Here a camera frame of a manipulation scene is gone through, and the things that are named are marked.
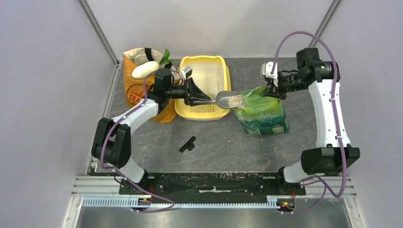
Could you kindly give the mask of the green litter bag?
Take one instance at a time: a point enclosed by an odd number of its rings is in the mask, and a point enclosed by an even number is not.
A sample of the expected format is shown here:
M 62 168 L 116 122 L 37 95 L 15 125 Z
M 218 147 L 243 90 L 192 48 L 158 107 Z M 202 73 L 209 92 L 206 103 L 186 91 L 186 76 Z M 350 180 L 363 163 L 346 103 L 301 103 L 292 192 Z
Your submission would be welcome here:
M 273 135 L 289 132 L 289 122 L 282 100 L 260 94 L 265 86 L 241 92 L 246 105 L 234 110 L 244 131 L 250 135 Z

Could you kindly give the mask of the metal scoop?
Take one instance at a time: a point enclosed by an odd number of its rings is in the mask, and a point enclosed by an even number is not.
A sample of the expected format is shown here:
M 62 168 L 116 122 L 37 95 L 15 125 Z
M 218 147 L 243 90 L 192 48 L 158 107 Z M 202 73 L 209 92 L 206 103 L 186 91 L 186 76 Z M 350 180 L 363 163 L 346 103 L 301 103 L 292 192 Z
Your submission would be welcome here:
M 212 102 L 221 109 L 236 109 L 246 105 L 245 96 L 236 91 L 220 91 Z

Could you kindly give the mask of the black bag clip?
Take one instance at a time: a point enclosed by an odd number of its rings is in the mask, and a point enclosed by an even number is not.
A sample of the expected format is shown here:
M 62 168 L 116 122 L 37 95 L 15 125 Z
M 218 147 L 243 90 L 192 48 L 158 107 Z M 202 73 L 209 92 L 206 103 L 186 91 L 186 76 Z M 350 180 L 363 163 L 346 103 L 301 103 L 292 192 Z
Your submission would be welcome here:
M 192 136 L 180 149 L 179 152 L 184 152 L 185 150 L 191 151 L 194 149 L 194 141 L 196 140 L 195 136 Z

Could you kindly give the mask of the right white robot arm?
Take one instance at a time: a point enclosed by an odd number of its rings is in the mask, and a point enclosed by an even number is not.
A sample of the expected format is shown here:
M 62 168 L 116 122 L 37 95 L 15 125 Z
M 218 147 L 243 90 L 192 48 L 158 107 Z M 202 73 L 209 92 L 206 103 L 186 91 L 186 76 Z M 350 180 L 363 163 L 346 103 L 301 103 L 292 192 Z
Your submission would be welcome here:
M 337 64 L 323 61 L 317 48 L 305 48 L 296 54 L 297 70 L 284 75 L 274 62 L 261 66 L 267 89 L 260 95 L 285 100 L 287 93 L 308 90 L 312 98 L 317 124 L 314 149 L 305 150 L 299 162 L 282 168 L 282 177 L 274 181 L 279 194 L 287 194 L 298 183 L 315 174 L 337 174 L 360 157 L 360 150 L 351 145 L 344 127 L 339 101 L 340 76 Z

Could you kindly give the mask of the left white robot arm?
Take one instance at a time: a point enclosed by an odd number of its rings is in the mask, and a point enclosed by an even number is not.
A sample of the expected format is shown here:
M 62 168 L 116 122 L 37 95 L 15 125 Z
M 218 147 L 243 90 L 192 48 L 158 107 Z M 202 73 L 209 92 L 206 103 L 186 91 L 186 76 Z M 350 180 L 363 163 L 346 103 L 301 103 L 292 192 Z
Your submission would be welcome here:
M 146 171 L 131 157 L 131 136 L 146 121 L 166 109 L 171 99 L 182 99 L 185 105 L 208 104 L 212 99 L 191 78 L 192 69 L 182 69 L 185 80 L 176 84 L 173 70 L 161 68 L 151 72 L 154 83 L 143 85 L 144 96 L 127 112 L 113 119 L 99 120 L 93 140 L 91 154 L 101 162 L 103 169 L 114 169 L 122 177 L 131 180 L 131 188 L 138 194 L 148 191 Z

